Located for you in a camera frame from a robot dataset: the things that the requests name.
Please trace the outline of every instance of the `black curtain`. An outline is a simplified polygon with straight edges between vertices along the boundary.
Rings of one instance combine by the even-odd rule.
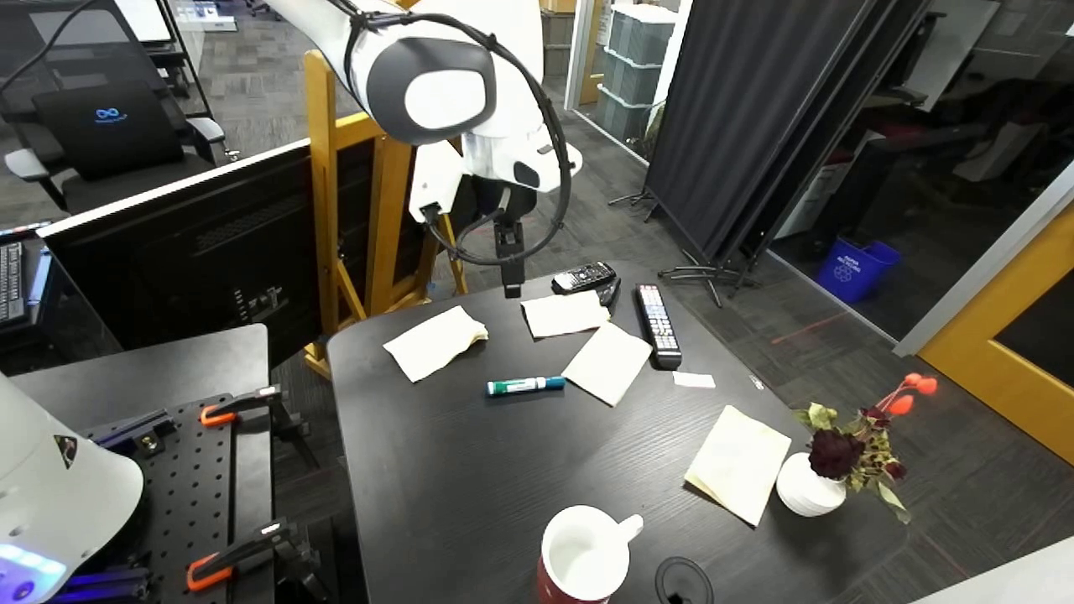
[[[741,242],[781,179],[802,179],[790,170],[791,162],[818,162],[822,136],[809,133],[837,136],[832,119],[846,119],[846,96],[871,87],[856,79],[851,89],[851,74],[865,58],[884,69],[897,53],[894,41],[911,30],[902,19],[916,19],[916,9],[894,8],[897,0],[695,2],[644,189],[706,262]]]

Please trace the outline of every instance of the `pen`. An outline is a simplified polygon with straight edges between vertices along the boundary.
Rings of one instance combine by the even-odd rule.
[[[526,375],[526,380],[493,380],[487,383],[487,396],[515,396],[515,393],[545,393],[545,388],[564,388],[567,380],[564,375]]]

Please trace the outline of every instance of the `flower pot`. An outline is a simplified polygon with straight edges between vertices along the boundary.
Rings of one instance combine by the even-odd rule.
[[[846,483],[813,472],[809,452],[791,452],[777,480],[778,499],[799,517],[822,517],[842,506]]]

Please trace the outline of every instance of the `desk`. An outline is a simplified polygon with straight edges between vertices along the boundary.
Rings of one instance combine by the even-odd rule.
[[[199,339],[133,350],[105,360],[25,374],[11,380],[71,431],[194,404],[219,393],[247,393],[268,383],[268,332],[242,327]],[[273,521],[273,435],[237,435],[237,517],[232,539],[253,537]],[[230,586],[232,604],[276,600],[273,572],[253,572]]]
[[[616,323],[638,328],[624,277]],[[548,294],[530,277],[523,294]],[[362,577],[372,604],[397,600],[533,600],[545,522],[571,502],[610,517],[642,515],[631,577],[616,600],[654,600],[654,572],[691,557],[718,600],[832,600],[902,526],[879,499],[852,499],[825,521],[799,521],[770,502],[752,530],[682,485],[718,414],[741,414],[796,435],[805,431],[758,380],[664,287],[685,350],[685,374],[712,374],[714,388],[680,388],[672,374],[642,368],[617,408],[567,386],[530,398],[487,398],[485,383],[560,374],[589,337],[533,343],[522,304],[501,291],[465,294],[351,327],[331,343],[345,471],[357,499]],[[409,386],[383,343],[465,304],[492,343]]]

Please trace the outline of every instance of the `chair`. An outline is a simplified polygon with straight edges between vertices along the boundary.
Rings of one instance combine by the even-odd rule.
[[[4,8],[0,49],[7,66],[37,53],[34,2]],[[205,170],[225,132],[205,115],[186,115],[168,79],[138,48],[116,2],[96,2],[71,19],[30,69],[0,93],[0,119],[21,149],[4,163],[42,183],[64,213]]]

